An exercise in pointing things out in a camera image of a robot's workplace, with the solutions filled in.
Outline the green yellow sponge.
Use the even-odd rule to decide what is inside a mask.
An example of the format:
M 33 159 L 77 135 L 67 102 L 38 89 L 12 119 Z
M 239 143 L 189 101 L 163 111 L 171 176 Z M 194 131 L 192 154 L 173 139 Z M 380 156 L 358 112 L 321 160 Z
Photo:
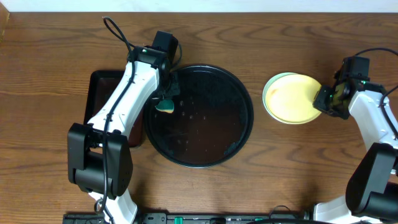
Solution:
M 161 100 L 155 106 L 155 109 L 160 112 L 171 114 L 175 109 L 174 102 L 170 99 Z

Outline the yellow plate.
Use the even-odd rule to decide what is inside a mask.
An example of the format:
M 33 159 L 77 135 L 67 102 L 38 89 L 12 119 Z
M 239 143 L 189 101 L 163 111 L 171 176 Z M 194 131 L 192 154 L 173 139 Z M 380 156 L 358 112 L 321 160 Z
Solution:
M 285 124 L 305 124 L 321 112 L 312 105 L 321 84 L 308 75 L 284 72 L 273 76 L 264 86 L 262 102 L 266 111 Z

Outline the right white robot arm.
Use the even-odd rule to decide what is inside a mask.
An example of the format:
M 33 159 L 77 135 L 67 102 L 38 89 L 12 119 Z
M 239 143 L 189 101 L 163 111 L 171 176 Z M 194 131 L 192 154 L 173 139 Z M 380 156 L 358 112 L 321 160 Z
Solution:
M 395 223 L 397 221 L 397 121 L 382 85 L 366 81 L 323 86 L 316 109 L 356 121 L 367 153 L 351 176 L 344 196 L 318 203 L 313 220 L 327 223 Z

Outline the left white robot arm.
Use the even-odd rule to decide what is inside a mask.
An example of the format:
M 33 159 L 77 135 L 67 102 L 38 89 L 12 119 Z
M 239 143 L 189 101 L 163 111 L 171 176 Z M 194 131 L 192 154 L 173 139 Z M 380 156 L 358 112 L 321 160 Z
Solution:
M 133 170 L 128 139 L 145 102 L 165 96 L 175 80 L 170 65 L 176 47 L 136 47 L 104 106 L 87 124 L 72 124 L 67 134 L 68 179 L 96 202 L 100 223 L 133 223 L 137 205 L 127 189 Z

